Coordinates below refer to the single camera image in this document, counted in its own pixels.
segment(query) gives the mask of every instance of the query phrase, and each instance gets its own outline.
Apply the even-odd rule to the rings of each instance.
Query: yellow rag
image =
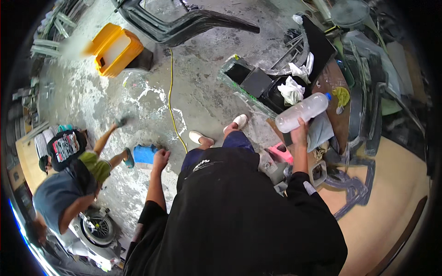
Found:
[[[338,107],[339,106],[345,106],[348,101],[350,101],[350,93],[348,93],[348,90],[344,87],[336,87],[332,91],[333,95],[338,97]]]

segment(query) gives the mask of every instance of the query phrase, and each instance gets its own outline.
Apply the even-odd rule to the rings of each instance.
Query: concrete floor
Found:
[[[284,31],[295,24],[291,15],[306,10],[300,1],[290,0],[195,0],[192,4],[241,17],[259,25],[260,34],[228,28],[214,28],[173,48],[174,80],[171,105],[179,133],[188,150],[197,147],[188,132],[197,130],[222,145],[222,129],[237,115],[251,118],[244,129],[255,150],[279,142],[265,123],[265,117],[250,113],[247,106],[226,85],[217,80],[220,66],[238,54],[250,63],[269,68],[284,52]],[[170,21],[183,13],[179,1],[146,3],[159,18]],[[171,151],[169,165],[162,175],[168,210],[176,195],[176,181],[185,151],[176,137],[167,108],[171,57],[163,47],[129,25],[109,0],[96,0],[78,21],[73,35],[93,39],[107,23],[134,32],[144,46],[154,52],[155,65],[147,73],[122,72],[116,78],[100,77],[93,59],[60,59],[47,64],[42,76],[54,82],[54,92],[40,99],[40,115],[51,124],[73,124],[88,129],[96,141],[114,118],[130,114],[131,125],[117,130],[109,139],[102,158],[110,159],[124,147],[159,143]],[[116,167],[104,184],[97,204],[111,209],[111,217],[121,227],[123,236],[131,237],[143,209],[149,187],[149,170],[124,164]]]

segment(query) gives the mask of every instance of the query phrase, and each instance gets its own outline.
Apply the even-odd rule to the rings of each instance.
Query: white rag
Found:
[[[299,25],[302,25],[302,24],[303,24],[302,17],[300,17],[299,15],[293,15],[293,16],[292,16],[292,19],[293,19],[296,23],[298,23]]]
[[[278,85],[278,90],[281,92],[284,99],[286,99],[286,101],[291,105],[294,105],[295,103],[304,99],[305,87],[297,84],[291,76],[287,77],[285,85]]]
[[[306,84],[310,83],[309,75],[312,73],[313,70],[313,61],[315,57],[313,56],[312,52],[309,52],[309,55],[307,57],[307,62],[305,65],[301,66],[300,68],[297,67],[293,62],[289,63],[290,70],[292,71],[292,76],[298,76],[303,81],[305,81]]]

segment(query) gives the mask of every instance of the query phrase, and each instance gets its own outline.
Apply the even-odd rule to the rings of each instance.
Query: black shirt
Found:
[[[57,133],[46,145],[53,169],[64,170],[72,160],[77,159],[86,150],[86,145],[86,136],[78,130]]]
[[[147,201],[123,275],[338,275],[341,229],[305,173],[287,198],[257,170],[259,155],[211,148],[179,175],[170,214]]]

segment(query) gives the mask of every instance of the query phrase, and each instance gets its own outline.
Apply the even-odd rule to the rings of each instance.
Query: hand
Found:
[[[299,127],[292,130],[290,132],[290,137],[292,138],[292,143],[288,148],[307,148],[307,132],[309,131],[308,127],[305,125],[304,120],[299,117],[298,118]]]
[[[160,149],[153,156],[153,169],[152,172],[161,173],[169,161],[170,151]]]

